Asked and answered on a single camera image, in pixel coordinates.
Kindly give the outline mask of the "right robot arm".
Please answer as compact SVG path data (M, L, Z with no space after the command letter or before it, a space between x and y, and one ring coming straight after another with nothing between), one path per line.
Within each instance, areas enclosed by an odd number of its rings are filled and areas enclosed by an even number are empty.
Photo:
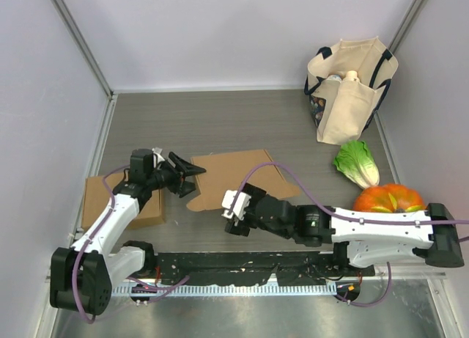
M416 258L437 268L465 264L457 223L439 203L412 212L367 213L293 205L245 184L242 191L226 191L221 207L230 234L248 236L251 229L261 229L307 247L333 245L330 264L341 276L356 268Z

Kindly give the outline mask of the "brown cardboard sheet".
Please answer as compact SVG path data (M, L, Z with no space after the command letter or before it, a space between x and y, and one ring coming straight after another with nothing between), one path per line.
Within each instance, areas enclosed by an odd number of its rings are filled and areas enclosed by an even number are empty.
M187 208L194 212L220 209L226 191L236 191L255 166L272 161L267 150L246 150L192 157L191 163L206 169L206 172L195 176L199 195L187 203ZM258 169L248 182L278 199L287 199L300 194L299 187L288 182L276 166Z

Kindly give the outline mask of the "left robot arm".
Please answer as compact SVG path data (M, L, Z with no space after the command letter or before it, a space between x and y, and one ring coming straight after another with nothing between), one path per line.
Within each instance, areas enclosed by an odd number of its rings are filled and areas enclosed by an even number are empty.
M189 177L205 173L175 153L164 158L151 149L137 149L123 166L123 179L107 188L109 200L94 224L70 247L59 247L51 257L50 304L77 312L93 323L103 314L111 291L135 273L146 279L156 269L152 245L132 242L113 254L125 228L143 210L154 191L168 189L178 197L195 191Z

